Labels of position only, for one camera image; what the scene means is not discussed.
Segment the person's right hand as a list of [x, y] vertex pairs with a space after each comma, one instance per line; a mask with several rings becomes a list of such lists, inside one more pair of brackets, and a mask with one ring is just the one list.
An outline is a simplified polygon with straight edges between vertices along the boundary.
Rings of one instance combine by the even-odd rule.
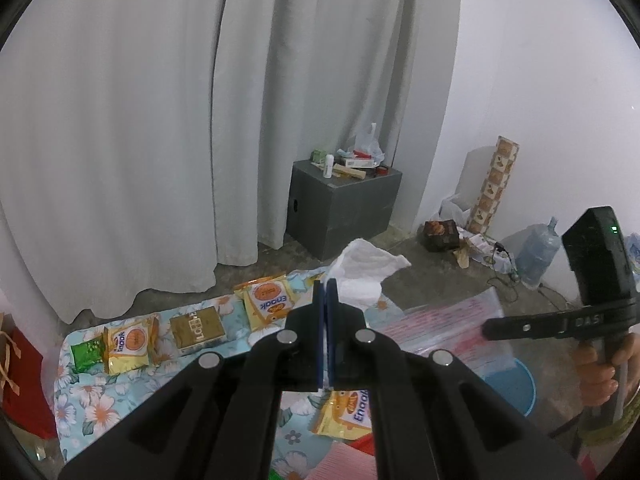
[[639, 396], [639, 335], [629, 333], [609, 363], [598, 363], [596, 349], [581, 341], [573, 353], [579, 379], [579, 394], [584, 408], [596, 408], [608, 402], [620, 388], [615, 379], [615, 367], [627, 364], [626, 400], [629, 404]]

